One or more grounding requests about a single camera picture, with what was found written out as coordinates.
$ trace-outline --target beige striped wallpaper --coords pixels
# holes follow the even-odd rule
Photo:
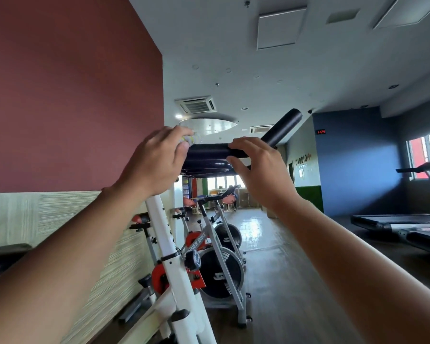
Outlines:
[[[170,203],[168,192],[161,196],[166,209]],[[38,245],[98,194],[98,191],[0,193],[0,246],[14,243]],[[138,212],[145,211],[145,205],[138,209]],[[152,268],[145,235],[125,229],[99,281],[92,288],[87,304],[62,343],[85,344],[89,341],[140,291],[137,280]]]

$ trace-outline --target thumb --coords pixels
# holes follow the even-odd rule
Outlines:
[[[250,170],[244,165],[243,162],[237,157],[228,156],[226,160],[229,162],[229,164],[232,165],[236,173],[238,173],[242,179],[245,179],[250,174]]]
[[[186,141],[180,142],[175,150],[174,166],[182,169],[183,163],[185,162],[186,155],[188,153],[189,143]]]

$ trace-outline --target wooden floor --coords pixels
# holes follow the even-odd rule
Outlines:
[[[252,294],[247,309],[253,322],[247,329],[238,329],[235,309],[208,310],[219,344],[363,342],[279,220],[269,219],[259,209],[241,209],[226,216],[242,232],[245,282]],[[199,218],[191,217],[190,228]],[[348,217],[336,220],[430,287],[430,254],[396,241],[379,241],[351,225]],[[124,331],[126,328],[116,325],[112,340],[100,335],[95,343],[117,343]]]

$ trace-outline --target hand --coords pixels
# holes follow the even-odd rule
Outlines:
[[[250,170],[236,157],[229,156],[226,160],[261,205],[278,213],[284,201],[301,200],[279,151],[259,138],[234,139],[229,148],[242,150],[251,158]]]
[[[189,144],[180,142],[193,131],[185,127],[164,127],[152,132],[135,149],[116,187],[139,191],[145,198],[168,190],[180,175]]]

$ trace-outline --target white ceiling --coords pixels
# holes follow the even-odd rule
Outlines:
[[[292,108],[307,118],[309,109],[380,105],[430,74],[430,14],[373,30],[393,0],[250,0],[249,8],[245,0],[130,1],[163,55],[165,124],[178,123],[175,99],[206,95],[239,121],[204,142],[230,142]],[[259,14],[305,5],[295,44],[256,50]],[[358,8],[355,19],[326,25],[331,13]]]

